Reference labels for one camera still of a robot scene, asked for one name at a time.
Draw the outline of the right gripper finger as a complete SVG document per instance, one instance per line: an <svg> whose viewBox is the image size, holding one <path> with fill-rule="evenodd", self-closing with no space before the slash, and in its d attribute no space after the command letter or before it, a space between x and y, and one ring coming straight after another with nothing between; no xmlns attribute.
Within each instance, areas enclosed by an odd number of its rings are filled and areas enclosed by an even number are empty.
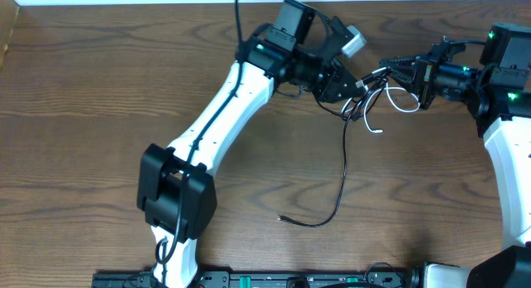
<svg viewBox="0 0 531 288"><path fill-rule="evenodd" d="M415 71L417 69L417 57L399 56L381 59L378 64L380 68L386 68L388 71Z"/></svg>
<svg viewBox="0 0 531 288"><path fill-rule="evenodd" d="M421 96L421 76L419 73L408 75L398 71L392 71L388 76L391 77L407 92L414 94L416 97Z"/></svg>

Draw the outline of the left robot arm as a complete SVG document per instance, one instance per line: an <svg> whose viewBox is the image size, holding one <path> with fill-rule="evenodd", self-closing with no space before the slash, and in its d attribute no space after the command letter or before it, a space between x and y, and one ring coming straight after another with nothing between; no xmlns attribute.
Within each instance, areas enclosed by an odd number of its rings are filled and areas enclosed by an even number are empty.
<svg viewBox="0 0 531 288"><path fill-rule="evenodd" d="M196 277L197 239L217 208L214 177L249 119L285 82L320 103L361 95L338 57L365 43L354 26L294 2L282 4L274 23L238 40L236 60L206 109L167 147L151 144L140 159L137 206L156 239L159 285L188 287Z"/></svg>

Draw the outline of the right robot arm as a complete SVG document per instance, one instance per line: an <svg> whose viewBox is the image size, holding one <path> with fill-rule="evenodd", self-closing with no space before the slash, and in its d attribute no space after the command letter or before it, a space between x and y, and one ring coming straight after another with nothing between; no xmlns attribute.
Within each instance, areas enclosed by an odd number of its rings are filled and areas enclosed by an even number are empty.
<svg viewBox="0 0 531 288"><path fill-rule="evenodd" d="M425 54L380 61L426 110L436 96L460 102L476 122L494 167L503 218L502 250L473 268L426 263L420 287L530 285L530 29L496 22L484 41L479 68L452 58L467 41L441 40Z"/></svg>

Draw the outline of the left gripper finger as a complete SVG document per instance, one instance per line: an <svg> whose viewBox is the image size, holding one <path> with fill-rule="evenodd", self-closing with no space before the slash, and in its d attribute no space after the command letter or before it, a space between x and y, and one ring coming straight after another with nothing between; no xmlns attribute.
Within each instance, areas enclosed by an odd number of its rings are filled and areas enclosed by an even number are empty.
<svg viewBox="0 0 531 288"><path fill-rule="evenodd" d="M358 80L341 63L335 67L334 91L336 93L360 93Z"/></svg>
<svg viewBox="0 0 531 288"><path fill-rule="evenodd" d="M338 103L342 100L347 100L350 98L359 98L363 96L363 88L357 87L333 87L327 89L327 102L328 103Z"/></svg>

